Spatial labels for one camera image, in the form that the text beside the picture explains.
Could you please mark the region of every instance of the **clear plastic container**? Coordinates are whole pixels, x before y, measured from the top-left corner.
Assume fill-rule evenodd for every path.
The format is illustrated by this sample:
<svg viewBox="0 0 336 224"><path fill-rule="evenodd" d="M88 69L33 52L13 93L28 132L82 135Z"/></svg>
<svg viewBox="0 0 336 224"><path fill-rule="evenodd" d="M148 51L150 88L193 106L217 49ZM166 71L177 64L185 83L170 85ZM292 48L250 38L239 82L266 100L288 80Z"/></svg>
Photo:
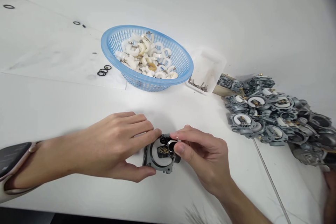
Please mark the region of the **clear plastic container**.
<svg viewBox="0 0 336 224"><path fill-rule="evenodd" d="M186 81L187 86L204 95L212 93L225 68L226 58L210 48L197 49L190 55L194 62L194 71L189 80ZM206 87L207 92L192 85L192 83L201 88Z"/></svg>

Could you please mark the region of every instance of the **carburetor body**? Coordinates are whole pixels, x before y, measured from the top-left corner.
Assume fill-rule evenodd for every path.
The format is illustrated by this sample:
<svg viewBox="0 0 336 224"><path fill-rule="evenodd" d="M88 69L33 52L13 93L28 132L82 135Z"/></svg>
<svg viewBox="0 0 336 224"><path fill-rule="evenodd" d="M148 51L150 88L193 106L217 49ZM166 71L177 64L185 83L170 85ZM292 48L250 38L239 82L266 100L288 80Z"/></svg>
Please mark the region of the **carburetor body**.
<svg viewBox="0 0 336 224"><path fill-rule="evenodd" d="M162 134L154 143L145 147L142 165L170 174L173 164L181 161L181 157L174 152L174 145L178 141L172 139L169 134Z"/></svg>

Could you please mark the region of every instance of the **fingernail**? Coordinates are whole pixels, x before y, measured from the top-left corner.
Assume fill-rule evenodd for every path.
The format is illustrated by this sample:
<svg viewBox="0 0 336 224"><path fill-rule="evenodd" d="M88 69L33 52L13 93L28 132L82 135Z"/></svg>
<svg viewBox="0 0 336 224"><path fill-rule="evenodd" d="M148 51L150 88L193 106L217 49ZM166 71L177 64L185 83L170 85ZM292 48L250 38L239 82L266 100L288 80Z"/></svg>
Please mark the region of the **fingernail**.
<svg viewBox="0 0 336 224"><path fill-rule="evenodd" d="M184 149L186 147L184 146L184 143L177 143L175 144L174 146L174 151L177 153L177 154L182 154L184 152Z"/></svg>
<svg viewBox="0 0 336 224"><path fill-rule="evenodd" d="M150 170L150 171L148 171L148 176L153 176L153 175L155 175L156 174L156 170Z"/></svg>
<svg viewBox="0 0 336 224"><path fill-rule="evenodd" d="M170 137L171 137L171 138L174 138L174 137L176 137L176 136L177 136L177 132L170 133Z"/></svg>

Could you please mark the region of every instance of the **right hand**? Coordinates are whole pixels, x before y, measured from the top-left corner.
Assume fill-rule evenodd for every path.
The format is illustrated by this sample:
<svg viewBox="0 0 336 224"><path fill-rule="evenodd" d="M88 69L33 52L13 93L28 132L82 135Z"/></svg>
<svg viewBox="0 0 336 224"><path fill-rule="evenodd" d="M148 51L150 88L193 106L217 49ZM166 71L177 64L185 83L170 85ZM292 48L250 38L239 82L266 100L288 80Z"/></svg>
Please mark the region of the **right hand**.
<svg viewBox="0 0 336 224"><path fill-rule="evenodd" d="M203 187L217 198L225 196L234 185L226 142L189 125L170 137L182 141L175 144L174 151L190 164Z"/></svg>
<svg viewBox="0 0 336 224"><path fill-rule="evenodd" d="M325 172L324 178L329 189L333 192L336 192L336 171L330 170L330 172Z"/></svg>

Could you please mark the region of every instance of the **metal rod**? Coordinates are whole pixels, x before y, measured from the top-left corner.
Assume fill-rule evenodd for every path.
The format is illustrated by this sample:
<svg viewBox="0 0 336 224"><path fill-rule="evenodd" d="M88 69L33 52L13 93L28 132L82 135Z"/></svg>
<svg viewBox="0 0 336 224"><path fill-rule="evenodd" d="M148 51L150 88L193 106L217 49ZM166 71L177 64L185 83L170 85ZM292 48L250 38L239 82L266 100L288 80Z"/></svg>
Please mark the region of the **metal rod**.
<svg viewBox="0 0 336 224"><path fill-rule="evenodd" d="M267 173L267 176L268 176L268 178L269 178L269 181L271 182L271 185L272 185L272 187L273 187L273 190L274 190L274 192L275 192L275 195L276 195L276 197L278 198L278 201L279 201L279 203L280 203L280 206L281 206L281 209L282 209L282 211L283 211L283 214L285 215L288 224L292 224L292 223L291 223L291 220L290 220L289 217L288 217L288 214L287 214L287 212L286 212L286 209L285 209L285 207L283 206L283 203L282 203L282 201L281 201L281 199L280 199L280 196L279 196L279 194L278 194L278 191L277 191L277 189L275 188L275 185L274 185L274 183L273 183L273 180L272 180L272 178L271 178L271 175L270 175L270 173L268 172L267 166L266 166L266 164L265 164L265 162L264 162L264 159L263 159L263 157L262 157L262 155L261 155L261 153L260 153L260 150L259 150L259 148L258 148L258 146L257 146L256 140L255 140L254 138L253 138L253 142L254 142L254 146L255 146L255 148L256 148L257 151L258 151L258 154L259 154L259 157L260 157L260 159L261 159L261 162L262 162L262 164L263 164L263 166L264 166L264 168L265 168L265 171L266 171L266 173Z"/></svg>

